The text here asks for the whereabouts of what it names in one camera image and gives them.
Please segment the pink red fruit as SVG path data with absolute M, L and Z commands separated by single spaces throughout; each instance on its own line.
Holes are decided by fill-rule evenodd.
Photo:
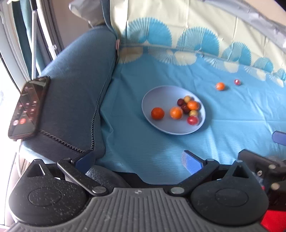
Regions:
M 196 126 L 200 123 L 200 120 L 198 116 L 192 115 L 188 117 L 187 122 L 192 126 Z

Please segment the yellow-brown round fruit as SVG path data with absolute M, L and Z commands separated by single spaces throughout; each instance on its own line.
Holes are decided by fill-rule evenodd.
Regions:
M 198 116 L 199 115 L 199 112 L 197 111 L 197 110 L 191 110 L 190 112 L 189 112 L 189 116 L 190 117 L 192 117 L 192 116 Z

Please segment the orange small fruit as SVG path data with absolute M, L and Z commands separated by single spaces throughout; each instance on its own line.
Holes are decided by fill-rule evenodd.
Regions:
M 181 120 L 184 113 L 183 113 L 181 107 L 174 106 L 169 110 L 169 114 L 173 120 Z
M 196 102 L 196 101 L 194 101 L 194 100 L 190 100 L 188 103 L 187 103 L 187 107 L 188 107 L 188 109 L 190 110 L 190 111 L 192 111 L 192 110 L 199 110 L 199 108 L 200 108 L 200 104 L 199 104 L 199 102 Z
M 151 117 L 153 120 L 162 120 L 165 116 L 165 112 L 160 107 L 155 107 L 151 111 Z

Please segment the dark red small fruit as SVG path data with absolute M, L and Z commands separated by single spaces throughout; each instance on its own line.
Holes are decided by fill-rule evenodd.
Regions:
M 190 112 L 190 109 L 188 108 L 188 106 L 186 104 L 181 105 L 181 109 L 182 109 L 184 114 L 189 114 L 189 112 Z

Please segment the black smartphone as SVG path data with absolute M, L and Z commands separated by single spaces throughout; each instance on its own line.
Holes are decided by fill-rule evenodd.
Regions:
M 10 139 L 26 139 L 37 133 L 49 86 L 49 76 L 38 77 L 26 82 L 9 126 L 8 137 Z

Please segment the dark red fruit far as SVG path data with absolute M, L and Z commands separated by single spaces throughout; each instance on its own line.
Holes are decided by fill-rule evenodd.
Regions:
M 182 105 L 184 105 L 185 104 L 185 101 L 183 100 L 183 99 L 178 99 L 178 101 L 177 101 L 177 105 L 178 106 L 182 106 Z

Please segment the beige small fruit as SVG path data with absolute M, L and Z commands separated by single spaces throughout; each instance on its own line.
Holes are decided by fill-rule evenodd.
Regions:
M 190 96 L 185 96 L 185 97 L 183 98 L 183 100 L 184 100 L 184 102 L 187 104 L 188 102 L 190 102 L 190 101 L 192 100 L 192 97 L 190 97 Z

